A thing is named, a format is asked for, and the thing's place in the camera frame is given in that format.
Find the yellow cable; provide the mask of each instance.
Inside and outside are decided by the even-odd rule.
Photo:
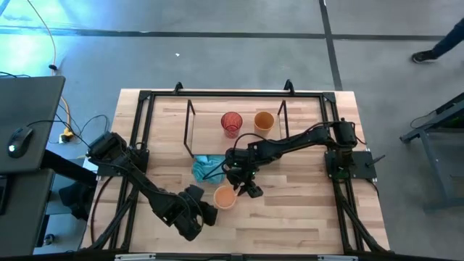
[[[55,46],[55,41],[53,40],[53,36],[51,35],[51,31],[49,29],[49,27],[46,25],[44,19],[42,19],[42,16],[37,12],[37,9],[34,7],[34,5],[30,2],[30,0],[27,0],[30,7],[32,7],[32,9],[34,9],[34,12],[36,12],[38,18],[40,18],[40,20],[42,21],[43,23],[43,26],[45,26],[46,30],[49,32],[49,36],[50,36],[50,39],[51,39],[51,43],[53,44],[53,65],[55,65],[56,61],[57,61],[57,47]],[[54,71],[53,69],[51,69],[51,76],[54,75]],[[67,102],[65,100],[65,98],[63,96],[61,96],[61,100],[63,101],[63,104],[65,104],[65,109],[66,109],[66,123],[71,126],[71,115],[70,115],[70,108],[69,106],[67,105]],[[70,130],[66,127],[65,128],[65,131],[64,133],[69,133]]]

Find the orange cup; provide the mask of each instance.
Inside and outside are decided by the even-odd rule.
[[[274,126],[274,116],[269,112],[258,112],[254,116],[254,132],[266,136]]]
[[[213,196],[215,206],[220,210],[229,210],[235,205],[237,195],[232,186],[220,186]]]

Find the computer mouse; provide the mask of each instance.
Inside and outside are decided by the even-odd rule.
[[[28,126],[15,130],[8,141],[8,155],[12,158],[22,157],[28,150],[32,134],[33,129]]]

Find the black desk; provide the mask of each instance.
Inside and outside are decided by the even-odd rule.
[[[17,128],[54,120],[64,84],[62,76],[0,79],[0,181],[8,180],[6,193],[0,193],[6,199],[0,215],[0,256],[32,253],[54,173],[96,186],[95,173],[46,150],[52,123],[31,125],[34,133],[24,156],[13,159],[7,154]]]

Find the shoe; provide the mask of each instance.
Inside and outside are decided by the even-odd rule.
[[[422,63],[429,60],[435,60],[436,57],[432,50],[420,51],[411,56],[411,60],[415,63]]]

